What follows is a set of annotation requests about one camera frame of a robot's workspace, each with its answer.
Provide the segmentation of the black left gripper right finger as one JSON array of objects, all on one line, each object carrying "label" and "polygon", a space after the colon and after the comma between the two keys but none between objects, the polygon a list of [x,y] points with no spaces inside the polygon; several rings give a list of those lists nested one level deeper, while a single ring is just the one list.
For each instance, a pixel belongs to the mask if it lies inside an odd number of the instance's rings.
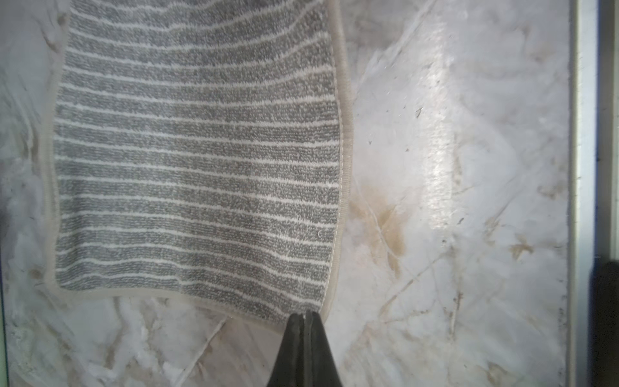
[{"label": "black left gripper right finger", "polygon": [[303,328],[303,385],[342,387],[320,314],[306,311]]}]

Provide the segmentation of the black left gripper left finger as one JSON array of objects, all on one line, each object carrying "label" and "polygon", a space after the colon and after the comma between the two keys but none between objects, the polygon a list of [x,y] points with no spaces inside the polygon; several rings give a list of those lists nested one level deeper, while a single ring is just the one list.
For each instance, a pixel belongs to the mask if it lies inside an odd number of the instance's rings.
[{"label": "black left gripper left finger", "polygon": [[303,315],[290,315],[267,387],[303,385],[303,330]]}]

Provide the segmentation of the grey striped dishcloth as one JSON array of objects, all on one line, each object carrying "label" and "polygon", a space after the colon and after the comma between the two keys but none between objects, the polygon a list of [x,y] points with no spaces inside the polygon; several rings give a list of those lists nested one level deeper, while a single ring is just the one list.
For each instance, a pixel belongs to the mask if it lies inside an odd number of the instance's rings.
[{"label": "grey striped dishcloth", "polygon": [[280,332],[327,317],[351,183],[337,1],[72,1],[41,142],[48,286]]}]

